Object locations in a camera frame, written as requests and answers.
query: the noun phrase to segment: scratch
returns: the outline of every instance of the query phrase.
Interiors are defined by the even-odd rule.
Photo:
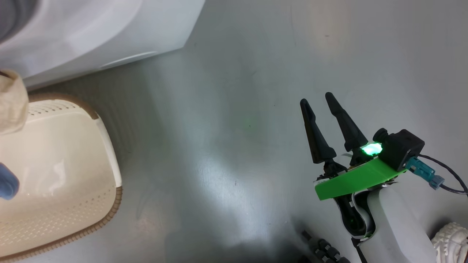
[[[294,40],[294,46],[297,47],[296,34],[294,33],[293,8],[292,7],[293,7],[293,4],[289,5],[289,23],[291,24],[292,39]]]

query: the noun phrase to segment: beige basket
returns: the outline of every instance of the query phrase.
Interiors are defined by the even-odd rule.
[[[0,199],[0,262],[77,240],[119,208],[122,179],[106,128],[77,98],[31,96],[23,130],[0,137],[0,161],[20,180],[12,200]]]

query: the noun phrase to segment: white plastic appliance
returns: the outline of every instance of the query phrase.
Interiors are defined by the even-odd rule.
[[[2,0],[0,68],[38,88],[184,46],[204,0]]]

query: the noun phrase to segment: teal connector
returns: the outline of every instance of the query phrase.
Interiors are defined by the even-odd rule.
[[[437,190],[445,181],[443,177],[435,175],[434,169],[416,157],[411,157],[408,160],[406,163],[406,169],[408,169],[408,171],[412,172],[413,174],[422,177],[434,190]]]

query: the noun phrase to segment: gray floor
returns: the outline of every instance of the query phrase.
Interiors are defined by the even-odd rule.
[[[468,181],[467,3],[207,0],[184,49],[40,90],[96,108],[124,198],[105,228],[25,262],[291,262],[302,228],[358,262],[338,208],[314,192],[321,165],[299,101],[339,155],[327,91],[368,139],[406,128]],[[429,235],[468,226],[466,197],[409,173],[398,181]]]

